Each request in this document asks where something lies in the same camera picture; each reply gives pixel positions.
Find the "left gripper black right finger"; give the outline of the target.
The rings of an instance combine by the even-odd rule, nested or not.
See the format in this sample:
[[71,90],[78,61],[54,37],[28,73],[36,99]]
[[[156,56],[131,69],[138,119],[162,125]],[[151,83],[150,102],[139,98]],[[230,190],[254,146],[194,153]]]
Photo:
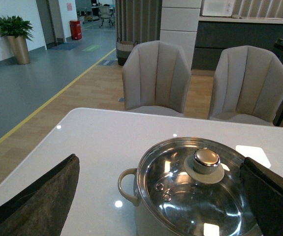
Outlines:
[[240,179],[263,235],[283,236],[283,177],[247,157]]

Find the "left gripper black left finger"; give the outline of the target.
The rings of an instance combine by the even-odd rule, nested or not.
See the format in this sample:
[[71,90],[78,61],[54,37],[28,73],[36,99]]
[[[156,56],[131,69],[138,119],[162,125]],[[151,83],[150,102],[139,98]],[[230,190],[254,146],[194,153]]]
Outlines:
[[80,173],[72,154],[0,206],[0,236],[59,236]]

